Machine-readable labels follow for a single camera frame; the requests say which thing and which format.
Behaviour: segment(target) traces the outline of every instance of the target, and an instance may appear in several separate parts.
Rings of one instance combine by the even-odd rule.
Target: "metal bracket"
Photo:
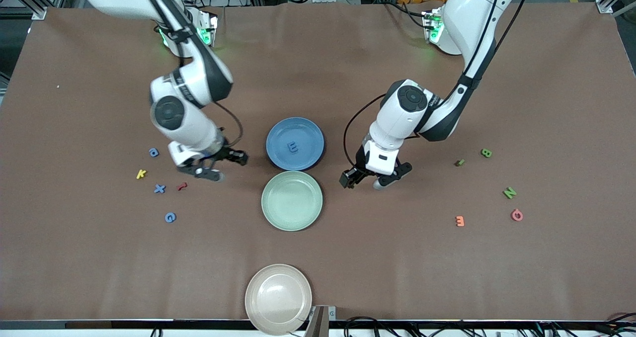
[[[336,319],[336,306],[315,306],[309,312],[305,337],[329,337],[329,321]]]
[[[608,7],[600,6],[600,0],[595,0],[595,2],[597,4],[597,9],[598,9],[599,13],[601,13],[601,14],[611,14],[611,13],[614,12],[611,6],[608,6]]]
[[[313,306],[311,310],[309,310],[309,317],[314,315],[316,307],[321,307],[321,305]],[[329,321],[336,321],[336,306],[327,306],[329,312]]]
[[[42,11],[34,11],[31,20],[44,20],[44,18],[46,18],[46,9],[48,9],[48,7],[45,7]]]

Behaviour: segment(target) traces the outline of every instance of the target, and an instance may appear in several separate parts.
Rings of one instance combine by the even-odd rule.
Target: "light green plate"
[[[265,186],[261,207],[267,221],[280,230],[302,230],[320,214],[322,190],[306,172],[284,171]]]

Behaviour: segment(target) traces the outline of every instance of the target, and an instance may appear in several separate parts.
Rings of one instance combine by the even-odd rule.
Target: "green indicator light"
[[[168,42],[165,40],[165,36],[163,35],[163,31],[161,31],[161,29],[159,29],[159,34],[161,34],[161,39],[163,39],[163,44],[165,46],[168,46]]]
[[[203,40],[205,45],[210,45],[210,43],[212,42],[212,38],[210,37],[210,33],[208,33],[205,30],[199,29],[199,28],[197,28],[197,33],[199,34],[199,37],[201,38],[201,40]]]

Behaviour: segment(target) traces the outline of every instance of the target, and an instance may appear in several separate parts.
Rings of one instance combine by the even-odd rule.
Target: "floor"
[[[594,0],[527,0],[527,2],[590,2]],[[636,70],[636,24],[627,22],[622,17],[616,18],[618,31],[623,39],[625,51],[629,57],[632,68]],[[0,72],[7,75],[13,73],[15,63],[22,50],[22,45],[27,36],[30,20],[0,20]],[[0,104],[3,97],[2,83],[0,83]]]

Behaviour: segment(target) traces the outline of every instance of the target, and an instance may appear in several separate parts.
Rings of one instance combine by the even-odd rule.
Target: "table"
[[[382,192],[371,180],[340,187],[345,124],[400,79],[447,94],[462,59],[380,5],[216,13],[215,50],[236,81],[223,103],[245,125],[237,149],[250,153],[245,167],[218,165],[223,183],[175,171],[150,123],[148,84],[177,65],[153,23],[50,9],[33,24],[0,113],[0,318],[241,319],[249,279],[274,263],[304,272],[314,303],[336,305],[339,318],[634,310],[636,80],[616,23],[594,4],[527,4],[453,136],[407,141],[400,158],[414,169]],[[224,112],[204,112],[236,136]],[[351,152],[375,113],[352,124]],[[260,208],[279,172],[265,137],[291,116],[316,122],[326,142],[308,171],[324,208],[296,233]],[[166,193],[153,194],[155,183]]]

